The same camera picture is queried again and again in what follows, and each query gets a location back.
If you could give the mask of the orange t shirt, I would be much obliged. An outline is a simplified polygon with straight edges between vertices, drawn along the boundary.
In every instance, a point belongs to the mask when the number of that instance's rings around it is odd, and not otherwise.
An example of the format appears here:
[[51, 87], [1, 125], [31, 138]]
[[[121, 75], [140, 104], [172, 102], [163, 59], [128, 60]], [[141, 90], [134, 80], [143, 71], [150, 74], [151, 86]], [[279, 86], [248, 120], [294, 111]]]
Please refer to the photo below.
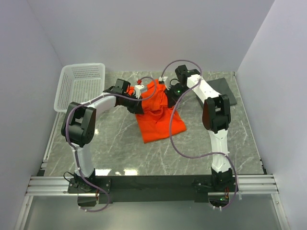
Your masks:
[[169, 122], [172, 108], [167, 107], [165, 85], [158, 80], [147, 84], [147, 91], [141, 94], [143, 114], [136, 114], [144, 143], [169, 137]]

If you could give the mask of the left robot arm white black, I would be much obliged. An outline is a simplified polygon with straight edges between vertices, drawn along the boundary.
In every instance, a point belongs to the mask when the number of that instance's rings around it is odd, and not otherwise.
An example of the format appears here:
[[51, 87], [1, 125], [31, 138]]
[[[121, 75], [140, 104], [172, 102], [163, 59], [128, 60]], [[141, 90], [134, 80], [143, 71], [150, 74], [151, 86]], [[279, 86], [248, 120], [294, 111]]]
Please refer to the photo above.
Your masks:
[[61, 134], [70, 145], [75, 170], [70, 186], [89, 193], [95, 189], [95, 168], [92, 162], [90, 142], [94, 137], [97, 118], [118, 105], [132, 114], [142, 114], [142, 96], [147, 87], [139, 80], [134, 87], [126, 80], [117, 79], [116, 84], [104, 90], [98, 97], [85, 103], [71, 102], [61, 128]]

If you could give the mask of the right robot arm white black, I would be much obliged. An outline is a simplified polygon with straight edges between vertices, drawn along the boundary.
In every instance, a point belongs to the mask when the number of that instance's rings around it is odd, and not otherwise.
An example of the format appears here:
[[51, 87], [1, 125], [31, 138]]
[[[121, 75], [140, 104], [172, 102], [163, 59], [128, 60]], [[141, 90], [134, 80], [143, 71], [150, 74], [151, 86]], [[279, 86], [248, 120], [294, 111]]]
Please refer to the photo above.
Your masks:
[[167, 77], [163, 78], [166, 85], [167, 106], [172, 108], [169, 122], [169, 136], [171, 144], [172, 122], [181, 99], [188, 93], [194, 92], [198, 99], [203, 102], [202, 123], [208, 131], [212, 148], [211, 178], [207, 182], [199, 182], [198, 186], [207, 191], [227, 191], [235, 184], [233, 166], [229, 159], [227, 136], [231, 123], [230, 100], [226, 94], [220, 94], [214, 90], [202, 77], [197, 69], [187, 69], [186, 65], [175, 69], [178, 83], [173, 85]]

